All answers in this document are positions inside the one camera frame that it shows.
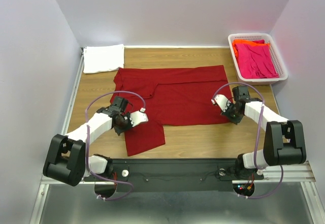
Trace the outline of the dark red t shirt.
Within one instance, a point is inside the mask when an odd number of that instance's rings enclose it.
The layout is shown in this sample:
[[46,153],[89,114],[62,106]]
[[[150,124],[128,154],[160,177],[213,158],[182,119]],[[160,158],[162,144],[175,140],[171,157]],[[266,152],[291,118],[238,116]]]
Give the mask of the dark red t shirt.
[[119,69],[114,77],[117,96],[135,110],[146,105],[147,123],[125,132],[126,151],[133,156],[165,144],[164,126],[228,123],[211,102],[221,88],[232,93],[223,66],[167,69]]

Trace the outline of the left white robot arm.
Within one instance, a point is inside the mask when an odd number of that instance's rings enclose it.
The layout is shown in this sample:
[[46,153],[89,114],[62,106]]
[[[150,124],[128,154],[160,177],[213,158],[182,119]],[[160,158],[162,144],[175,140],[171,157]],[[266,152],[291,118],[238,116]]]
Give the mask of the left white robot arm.
[[129,101],[115,97],[108,107],[101,107],[93,117],[66,134],[55,135],[43,167],[43,175],[70,186],[76,186],[93,171],[101,180],[112,177],[110,158],[102,155],[89,156],[86,141],[91,144],[103,133],[113,129],[117,135],[132,128],[130,113],[126,113]]

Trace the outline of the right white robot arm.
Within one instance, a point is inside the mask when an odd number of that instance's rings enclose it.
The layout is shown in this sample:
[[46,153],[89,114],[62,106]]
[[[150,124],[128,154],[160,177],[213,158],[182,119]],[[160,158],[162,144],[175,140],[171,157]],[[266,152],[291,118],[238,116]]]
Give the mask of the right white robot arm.
[[302,123],[272,111],[262,97],[252,98],[248,89],[249,85],[242,83],[232,89],[232,99],[218,91],[212,99],[230,122],[238,124],[243,117],[248,117],[257,123],[254,151],[238,155],[234,175],[246,178],[262,174],[270,166],[303,164],[307,153]]

